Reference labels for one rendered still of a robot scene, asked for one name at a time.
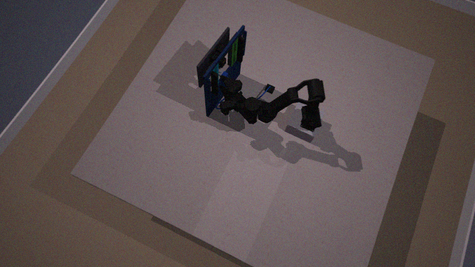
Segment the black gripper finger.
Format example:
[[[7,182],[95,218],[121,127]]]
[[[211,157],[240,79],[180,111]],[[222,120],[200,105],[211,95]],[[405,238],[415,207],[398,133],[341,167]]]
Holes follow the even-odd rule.
[[[223,96],[224,96],[224,98],[225,98],[225,101],[227,101],[228,99],[230,99],[231,96],[230,96],[230,95],[228,94],[228,92],[226,91],[226,87],[220,85],[219,88],[220,88],[220,90],[221,90],[221,92],[222,92],[222,94],[223,94]]]
[[[224,75],[221,75],[220,78],[222,79],[223,83],[226,85],[226,91],[227,91],[228,87],[230,87],[232,84],[237,82],[237,80],[225,77]]]

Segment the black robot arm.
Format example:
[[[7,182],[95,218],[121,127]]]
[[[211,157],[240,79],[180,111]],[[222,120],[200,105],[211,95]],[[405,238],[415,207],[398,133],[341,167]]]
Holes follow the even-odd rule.
[[[302,87],[307,85],[308,100],[303,100],[298,97],[298,92]],[[234,97],[232,100],[222,101],[220,103],[220,111],[224,115],[228,115],[229,111],[235,110],[238,106]],[[285,93],[271,101],[270,103],[258,100],[254,97],[249,97],[244,103],[244,107],[241,109],[240,114],[246,119],[249,124],[255,124],[257,122],[257,115],[260,121],[264,123],[271,122],[279,111],[286,108],[292,103],[302,103],[306,106],[302,106],[302,120],[301,127],[311,132],[315,128],[321,126],[319,103],[324,102],[325,90],[323,81],[317,78],[311,80],[302,81],[296,87],[288,88]]]

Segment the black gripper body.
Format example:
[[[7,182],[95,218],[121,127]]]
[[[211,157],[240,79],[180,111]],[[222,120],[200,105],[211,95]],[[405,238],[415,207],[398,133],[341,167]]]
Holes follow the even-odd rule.
[[[242,95],[242,91],[240,91],[241,88],[242,88],[242,82],[238,80],[227,89],[228,94],[231,96],[230,99],[228,100],[232,100],[231,98],[234,97],[237,102],[237,105],[238,105],[236,107],[237,112],[241,111],[246,101],[245,97]]]

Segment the blue cable with plug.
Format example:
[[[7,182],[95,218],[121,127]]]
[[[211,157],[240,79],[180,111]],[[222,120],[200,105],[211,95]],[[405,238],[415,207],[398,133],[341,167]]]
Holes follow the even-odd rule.
[[[228,73],[227,73],[227,72],[225,72],[225,71],[219,69],[219,76],[221,76],[221,75],[224,75],[225,77],[228,77]],[[271,86],[269,86],[269,87],[265,90],[265,92],[264,92],[259,98],[261,98],[261,97],[266,93],[266,91],[267,91],[269,88],[271,88]],[[259,98],[257,98],[257,99],[259,99]],[[223,100],[225,100],[225,99],[222,99],[222,100],[216,105],[216,108],[217,108],[217,106],[218,106]],[[220,109],[220,108],[217,108],[217,109]]]

